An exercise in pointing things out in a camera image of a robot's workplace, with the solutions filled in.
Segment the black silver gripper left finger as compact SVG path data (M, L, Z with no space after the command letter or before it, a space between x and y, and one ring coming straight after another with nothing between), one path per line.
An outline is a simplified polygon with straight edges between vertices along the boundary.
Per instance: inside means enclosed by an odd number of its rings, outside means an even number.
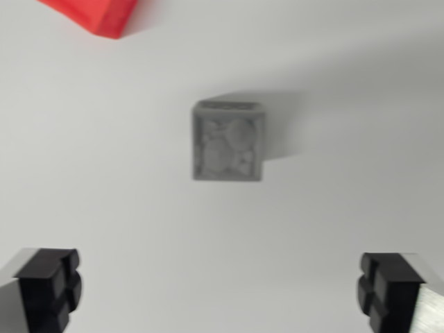
M23 248L1 268L1 331L61 333L79 305L75 248Z

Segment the black silver gripper right finger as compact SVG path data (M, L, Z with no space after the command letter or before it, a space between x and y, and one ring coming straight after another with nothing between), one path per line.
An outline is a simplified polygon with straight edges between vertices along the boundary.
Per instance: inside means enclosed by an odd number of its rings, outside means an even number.
M374 332L442 332L443 278L415 253L364 253L357 300Z

